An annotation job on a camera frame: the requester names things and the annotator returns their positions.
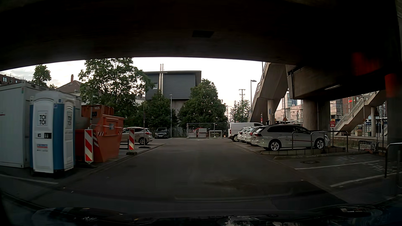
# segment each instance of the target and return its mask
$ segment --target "sky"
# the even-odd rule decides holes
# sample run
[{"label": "sky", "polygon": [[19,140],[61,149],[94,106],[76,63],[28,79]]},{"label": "sky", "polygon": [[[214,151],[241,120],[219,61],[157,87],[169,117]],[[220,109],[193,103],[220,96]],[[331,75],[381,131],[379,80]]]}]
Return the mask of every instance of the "sky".
[{"label": "sky", "polygon": [[[243,91],[244,99],[250,100],[250,80],[252,82],[251,94],[254,93],[262,74],[261,62],[246,60],[226,60],[211,58],[133,58],[134,66],[145,72],[159,71],[160,64],[164,64],[165,71],[200,70],[201,78],[212,81],[218,90],[218,96],[228,106],[241,99],[239,89]],[[46,64],[50,70],[52,80],[48,85],[55,84],[60,87],[70,81],[71,74],[78,80],[78,73],[85,70],[84,61],[70,61]],[[16,68],[3,71],[7,75],[32,79],[35,66]]]}]

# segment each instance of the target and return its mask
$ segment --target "signboard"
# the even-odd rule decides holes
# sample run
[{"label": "signboard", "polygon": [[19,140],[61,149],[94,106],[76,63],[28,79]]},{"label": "signboard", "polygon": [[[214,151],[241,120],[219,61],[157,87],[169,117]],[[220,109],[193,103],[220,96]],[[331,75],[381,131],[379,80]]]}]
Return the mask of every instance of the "signboard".
[{"label": "signboard", "polygon": [[38,111],[38,125],[47,125],[47,111]]},{"label": "signboard", "polygon": [[376,142],[375,141],[359,141],[359,151],[376,151]]}]

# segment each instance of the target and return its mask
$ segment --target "asphalt road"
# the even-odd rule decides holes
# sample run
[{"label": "asphalt road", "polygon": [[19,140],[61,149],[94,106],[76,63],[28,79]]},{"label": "asphalt road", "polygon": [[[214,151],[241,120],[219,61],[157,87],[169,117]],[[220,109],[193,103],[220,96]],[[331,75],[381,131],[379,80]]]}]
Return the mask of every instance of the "asphalt road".
[{"label": "asphalt road", "polygon": [[[43,208],[79,206],[127,213],[307,210],[373,203],[392,194],[392,180],[378,177],[383,174],[383,156],[275,161],[274,156],[257,155],[252,147],[229,139],[174,138],[152,144],[163,143],[140,155],[117,159],[110,167],[74,169],[76,175],[93,171],[79,180],[27,174],[10,177],[6,175],[21,169],[1,168],[1,189]],[[7,206],[17,220],[31,214]]]},{"label": "asphalt road", "polygon": [[306,210],[345,203],[291,167],[250,153],[229,139],[155,143],[166,145],[29,201],[44,207],[122,212]]}]

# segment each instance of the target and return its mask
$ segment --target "car wheel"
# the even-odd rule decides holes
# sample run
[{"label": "car wheel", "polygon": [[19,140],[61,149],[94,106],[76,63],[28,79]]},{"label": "car wheel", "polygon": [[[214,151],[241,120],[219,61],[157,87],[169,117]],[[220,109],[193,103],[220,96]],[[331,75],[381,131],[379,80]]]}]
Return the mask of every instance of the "car wheel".
[{"label": "car wheel", "polygon": [[145,141],[144,138],[140,138],[140,139],[138,140],[138,143],[141,144],[141,145],[144,145],[144,141]]},{"label": "car wheel", "polygon": [[279,151],[281,149],[282,145],[281,142],[278,140],[271,140],[268,144],[268,147],[264,147],[265,150],[268,151]]},{"label": "car wheel", "polygon": [[322,138],[318,138],[314,147],[319,149],[324,148],[324,140]]}]

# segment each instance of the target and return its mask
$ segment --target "elevated walkway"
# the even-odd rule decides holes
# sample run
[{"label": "elevated walkway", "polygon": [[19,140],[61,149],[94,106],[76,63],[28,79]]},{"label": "elevated walkway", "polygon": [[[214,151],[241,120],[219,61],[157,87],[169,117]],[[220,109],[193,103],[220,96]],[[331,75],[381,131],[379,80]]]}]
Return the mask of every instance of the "elevated walkway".
[{"label": "elevated walkway", "polygon": [[281,99],[287,91],[287,77],[285,64],[265,63],[264,73],[254,94],[251,106],[251,114],[248,122],[260,122],[261,114],[263,122],[268,120],[268,100],[273,100],[271,114],[275,113]]}]

